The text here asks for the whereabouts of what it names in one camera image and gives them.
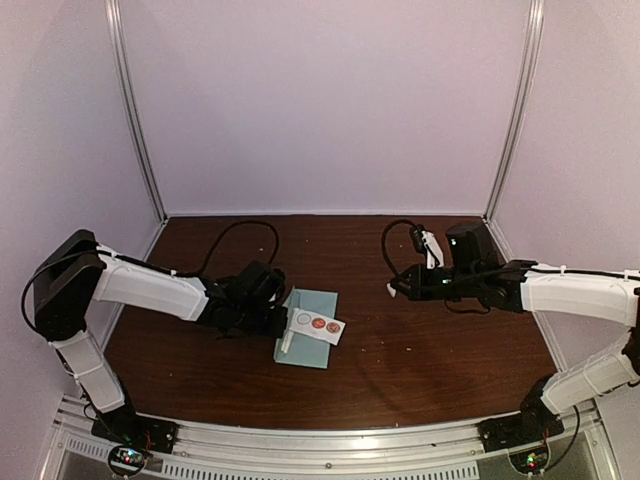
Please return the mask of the beige ornate letter paper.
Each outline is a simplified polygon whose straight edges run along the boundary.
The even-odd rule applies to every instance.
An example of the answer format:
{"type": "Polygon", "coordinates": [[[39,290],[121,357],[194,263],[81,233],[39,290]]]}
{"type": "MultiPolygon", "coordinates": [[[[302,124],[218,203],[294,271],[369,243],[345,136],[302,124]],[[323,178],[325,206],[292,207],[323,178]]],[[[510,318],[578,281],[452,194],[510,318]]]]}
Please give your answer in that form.
{"type": "Polygon", "coordinates": [[[289,352],[293,337],[294,337],[294,333],[291,330],[285,331],[279,347],[279,352],[281,354],[286,355],[289,352]]]}

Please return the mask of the sticker sheet with three seals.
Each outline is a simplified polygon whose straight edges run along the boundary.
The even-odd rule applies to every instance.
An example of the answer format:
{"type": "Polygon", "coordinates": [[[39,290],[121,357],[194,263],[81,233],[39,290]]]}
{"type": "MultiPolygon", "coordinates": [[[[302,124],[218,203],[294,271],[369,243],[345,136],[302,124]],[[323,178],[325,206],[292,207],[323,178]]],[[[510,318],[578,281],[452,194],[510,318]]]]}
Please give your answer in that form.
{"type": "Polygon", "coordinates": [[[294,333],[337,346],[344,333],[346,324],[340,320],[321,315],[317,312],[294,308],[289,329],[294,333]]]}

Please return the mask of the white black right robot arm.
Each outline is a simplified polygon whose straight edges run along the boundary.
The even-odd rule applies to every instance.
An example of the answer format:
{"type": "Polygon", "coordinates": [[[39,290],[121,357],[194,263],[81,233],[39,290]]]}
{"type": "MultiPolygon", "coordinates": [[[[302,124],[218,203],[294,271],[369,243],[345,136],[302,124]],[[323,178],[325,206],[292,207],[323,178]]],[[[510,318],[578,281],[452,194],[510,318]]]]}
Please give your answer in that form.
{"type": "Polygon", "coordinates": [[[627,327],[619,340],[578,365],[542,379],[523,400],[512,430],[530,442],[564,411],[639,383],[639,274],[553,267],[536,261],[505,262],[482,221],[450,227],[446,241],[452,265],[434,234],[407,221],[420,264],[399,271],[388,261],[390,295],[411,301],[477,301],[485,310],[556,312],[611,321],[627,327]]]}

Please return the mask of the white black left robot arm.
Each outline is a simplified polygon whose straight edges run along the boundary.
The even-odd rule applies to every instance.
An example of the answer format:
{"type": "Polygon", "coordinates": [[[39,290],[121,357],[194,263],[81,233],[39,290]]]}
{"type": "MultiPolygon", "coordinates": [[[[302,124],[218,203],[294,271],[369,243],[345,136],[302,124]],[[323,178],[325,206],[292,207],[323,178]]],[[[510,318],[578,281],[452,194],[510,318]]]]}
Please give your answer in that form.
{"type": "Polygon", "coordinates": [[[224,336],[278,339],[287,326],[284,292],[284,273],[269,264],[252,261],[237,275],[213,279],[202,269],[180,272],[118,253],[80,229],[32,273],[20,309],[87,395],[98,422],[121,443],[133,444],[147,428],[87,325],[89,306],[119,304],[224,336]]]}

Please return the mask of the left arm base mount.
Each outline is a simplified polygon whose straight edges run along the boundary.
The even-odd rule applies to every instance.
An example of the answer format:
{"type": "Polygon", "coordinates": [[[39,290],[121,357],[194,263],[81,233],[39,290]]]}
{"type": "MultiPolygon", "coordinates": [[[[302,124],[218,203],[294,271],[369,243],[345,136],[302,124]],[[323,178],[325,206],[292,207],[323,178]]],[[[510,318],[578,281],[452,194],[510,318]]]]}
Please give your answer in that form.
{"type": "Polygon", "coordinates": [[[128,425],[108,422],[102,416],[93,420],[91,434],[114,443],[106,463],[120,478],[142,473],[157,461],[158,454],[171,454],[177,440],[178,425],[168,420],[137,416],[128,425]]]}

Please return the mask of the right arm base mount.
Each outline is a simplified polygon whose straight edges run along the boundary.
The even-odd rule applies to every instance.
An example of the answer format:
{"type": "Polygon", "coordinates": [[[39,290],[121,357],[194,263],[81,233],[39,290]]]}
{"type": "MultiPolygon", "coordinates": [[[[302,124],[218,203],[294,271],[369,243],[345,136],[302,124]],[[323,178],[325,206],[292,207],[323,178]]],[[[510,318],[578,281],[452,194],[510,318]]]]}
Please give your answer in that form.
{"type": "Polygon", "coordinates": [[[516,413],[481,421],[478,433],[486,453],[505,450],[511,466],[523,475],[542,474],[551,463],[549,440],[564,432],[557,417],[538,424],[530,416],[516,413]]]}

